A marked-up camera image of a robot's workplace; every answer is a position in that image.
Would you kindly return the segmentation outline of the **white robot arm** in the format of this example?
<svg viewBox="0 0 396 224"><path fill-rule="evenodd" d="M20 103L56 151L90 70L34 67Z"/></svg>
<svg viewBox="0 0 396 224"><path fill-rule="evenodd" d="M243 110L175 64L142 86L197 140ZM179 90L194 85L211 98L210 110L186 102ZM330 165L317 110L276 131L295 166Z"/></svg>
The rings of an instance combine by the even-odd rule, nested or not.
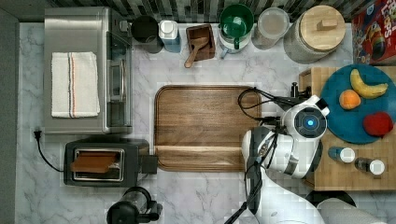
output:
<svg viewBox="0 0 396 224"><path fill-rule="evenodd" d="M286 109L273 128L263 124L246 132L242 141L247 178L244 207L260 224L325 224L312 203L280 187L268 173L304 178L312 171L320 160L320 139L329 114L326 101L313 95Z"/></svg>

